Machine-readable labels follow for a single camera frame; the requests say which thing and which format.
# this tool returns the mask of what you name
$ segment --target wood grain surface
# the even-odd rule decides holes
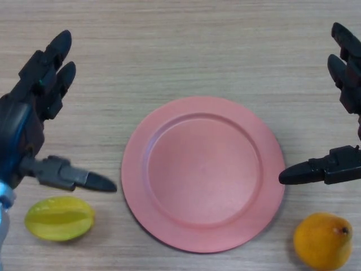
[[[69,29],[67,60],[77,77],[39,154],[70,158],[117,181],[132,131],[173,99],[213,95],[241,103],[274,131],[287,165],[356,145],[349,115],[329,76],[338,54],[335,21],[361,38],[360,0],[1,0],[0,93],[10,91],[35,50]],[[35,202],[64,195],[25,179],[10,210],[5,271],[308,270],[290,246],[294,227],[316,211],[354,227],[354,253],[342,270],[361,270],[361,183],[288,187],[274,222],[244,246],[214,255],[173,250],[134,221],[124,196],[83,190],[96,224],[67,244],[35,239],[23,219]]]

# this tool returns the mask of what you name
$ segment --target pink plate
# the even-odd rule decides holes
[[[175,248],[207,253],[251,240],[275,216],[285,169],[272,131],[229,100],[190,97],[147,116],[126,146],[122,187],[140,224]]]

